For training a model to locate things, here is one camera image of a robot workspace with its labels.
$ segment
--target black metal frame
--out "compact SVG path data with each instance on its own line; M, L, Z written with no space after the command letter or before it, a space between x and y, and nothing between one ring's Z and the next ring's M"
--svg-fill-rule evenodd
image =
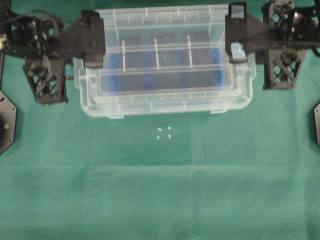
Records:
M229 5L225 17L225 50L231 63L248 61L264 65L265 90L294 88L307 49L320 53L320 0L311 7L296 7L293 0L270 0L261 11L263 22L250 15L247 3ZM239 55L232 46L236 44Z
M18 15L0 0L0 52L24 58L23 71L35 101L67 103L65 68L80 58L88 68L103 66L106 53L104 21L99 13L84 10L67 29L62 19Z

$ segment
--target cable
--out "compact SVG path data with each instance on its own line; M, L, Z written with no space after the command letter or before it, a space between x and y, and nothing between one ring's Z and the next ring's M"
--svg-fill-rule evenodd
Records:
M58 17L58 16L56 16L54 14L51 14L50 12L47 12L47 11L44 11L44 10L33 10L33 11L28 11L26 13L23 13L23 14L21 14L19 16L16 16L14 18L9 19L9 20L2 21L2 22L0 22L0 26L12 23L12 22L14 22L14 21L16 21L18 19L22 19L24 17L28 17L31 14L45 14L45 15L48 15L48 16L54 18L54 19L60 19L60 20L62 20L64 22L67 22L67 23L73 23L74 22L74 21L71 21L71 20L69 20L67 18L64 18L64 17Z
M312 47L312 52L314 53L314 55L316 55L318 58L320 58L320 52L318 51L318 49L315 46Z

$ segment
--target green cloth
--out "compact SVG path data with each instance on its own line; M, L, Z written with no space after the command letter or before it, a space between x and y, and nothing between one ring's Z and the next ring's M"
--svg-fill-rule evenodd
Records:
M13 0L12 9L76 19L81 9L217 3L228 1ZM260 19L263 3L249 3ZM73 81L69 104L35 103L23 63L5 57L2 90L18 115L0 156L1 240L320 239L311 52L293 90L263 91L259 66L245 109L124 120L88 117Z

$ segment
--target plastic box lid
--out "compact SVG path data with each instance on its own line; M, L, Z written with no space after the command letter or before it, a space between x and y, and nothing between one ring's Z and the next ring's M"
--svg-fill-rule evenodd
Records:
M74 84L92 117L241 109L252 100L255 56L230 64L228 5L98 10L103 68L74 59Z

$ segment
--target black wire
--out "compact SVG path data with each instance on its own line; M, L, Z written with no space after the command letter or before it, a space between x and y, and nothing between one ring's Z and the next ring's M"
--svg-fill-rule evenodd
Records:
M50 12L47 12L47 11L44 11L44 10L33 10L33 11L28 11L26 13L23 13L23 14L21 14L19 16L13 17L13 18L11 18L9 20L2 21L2 22L0 22L0 26L12 23L12 22L14 22L14 21L16 21L18 19L22 19L24 17L28 17L31 14L45 14L45 15L48 15L48 16L54 18L54 19L60 19L60 20L62 20L64 22L67 22L67 23L73 23L74 22L74 21L71 21L71 20L69 20L67 18L64 18L64 17L58 17L58 16L56 16L54 14L51 14Z

